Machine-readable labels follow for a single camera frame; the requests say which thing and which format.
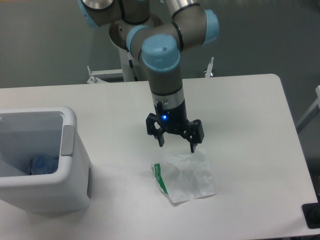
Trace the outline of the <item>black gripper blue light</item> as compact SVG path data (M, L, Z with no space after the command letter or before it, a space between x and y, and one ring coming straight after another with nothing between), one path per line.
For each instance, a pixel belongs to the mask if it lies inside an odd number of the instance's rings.
M165 143L164 132L178 134L190 144L190 151L194 153L198 144L203 142L205 137L201 120L188 121L186 103L183 101L179 106L164 109L159 103L155 107L155 114L150 113L146 118L147 134L153 136L160 147Z

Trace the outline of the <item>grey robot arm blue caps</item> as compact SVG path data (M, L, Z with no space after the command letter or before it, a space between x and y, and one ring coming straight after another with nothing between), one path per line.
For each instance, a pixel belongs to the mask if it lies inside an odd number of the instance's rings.
M189 121L183 81L181 52L214 41L219 20L197 0L168 0L171 22L163 24L150 11L147 0L80 0L79 8L92 27L117 26L114 44L127 51L140 65L149 83L155 112L146 118L146 130L160 146L164 133L179 135L190 150L204 139L202 122Z

